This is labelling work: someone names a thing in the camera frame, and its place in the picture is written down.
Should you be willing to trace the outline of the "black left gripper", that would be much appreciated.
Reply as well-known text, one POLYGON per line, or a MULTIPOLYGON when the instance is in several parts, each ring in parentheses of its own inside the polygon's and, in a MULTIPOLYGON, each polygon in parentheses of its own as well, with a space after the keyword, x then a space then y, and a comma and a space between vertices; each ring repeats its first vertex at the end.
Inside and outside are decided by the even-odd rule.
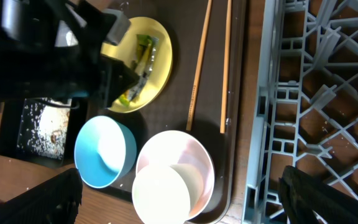
POLYGON ((77 63, 84 68, 93 66, 96 87, 89 95, 109 108, 127 90, 138 84, 139 76, 123 61, 101 55, 104 43, 117 44, 117 11, 100 11, 87 1, 70 6, 68 1, 52 1, 52 11, 60 19, 56 47, 77 50, 77 63))

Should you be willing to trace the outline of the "green snack wrapper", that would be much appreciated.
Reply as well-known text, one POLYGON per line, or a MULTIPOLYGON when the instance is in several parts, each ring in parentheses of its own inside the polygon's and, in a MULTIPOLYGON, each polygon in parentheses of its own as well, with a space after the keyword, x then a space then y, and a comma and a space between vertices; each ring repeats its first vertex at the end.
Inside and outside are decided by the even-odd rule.
POLYGON ((150 35, 137 34, 137 47, 131 69, 139 76, 139 82, 123 93, 119 101, 125 107, 136 102, 153 70, 159 39, 150 35))

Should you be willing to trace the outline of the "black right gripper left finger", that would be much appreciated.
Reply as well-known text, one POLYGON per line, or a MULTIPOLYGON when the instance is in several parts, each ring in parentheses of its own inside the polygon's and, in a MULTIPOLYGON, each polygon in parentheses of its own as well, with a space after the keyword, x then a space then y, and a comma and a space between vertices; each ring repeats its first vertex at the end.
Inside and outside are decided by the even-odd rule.
POLYGON ((6 202, 0 202, 0 223, 74 224, 83 183, 71 168, 6 202))

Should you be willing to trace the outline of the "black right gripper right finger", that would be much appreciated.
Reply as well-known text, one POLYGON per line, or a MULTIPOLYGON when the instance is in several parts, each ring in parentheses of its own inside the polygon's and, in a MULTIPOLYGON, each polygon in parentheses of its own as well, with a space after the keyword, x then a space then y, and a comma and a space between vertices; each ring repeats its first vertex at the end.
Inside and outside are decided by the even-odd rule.
POLYGON ((358 224, 358 200, 312 178, 293 166, 286 166, 279 179, 279 201, 291 223, 358 224))

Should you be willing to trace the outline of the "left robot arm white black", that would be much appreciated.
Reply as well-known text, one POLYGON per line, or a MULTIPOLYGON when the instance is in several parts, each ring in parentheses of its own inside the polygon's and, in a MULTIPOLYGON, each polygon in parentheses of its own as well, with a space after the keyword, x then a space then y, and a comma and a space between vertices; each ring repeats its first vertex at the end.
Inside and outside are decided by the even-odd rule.
POLYGON ((88 1, 0 1, 0 108, 16 99, 92 98, 107 108, 139 76, 103 56, 120 43, 130 21, 88 1))

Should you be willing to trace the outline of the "light blue bowl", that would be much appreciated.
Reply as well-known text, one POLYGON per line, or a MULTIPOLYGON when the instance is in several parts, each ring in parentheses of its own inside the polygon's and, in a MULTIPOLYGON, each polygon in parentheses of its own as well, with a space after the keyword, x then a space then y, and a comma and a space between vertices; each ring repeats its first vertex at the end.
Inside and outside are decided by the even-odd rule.
POLYGON ((77 135, 74 160, 88 186, 102 189, 125 176, 135 164, 137 144, 129 128, 108 116, 89 119, 77 135))

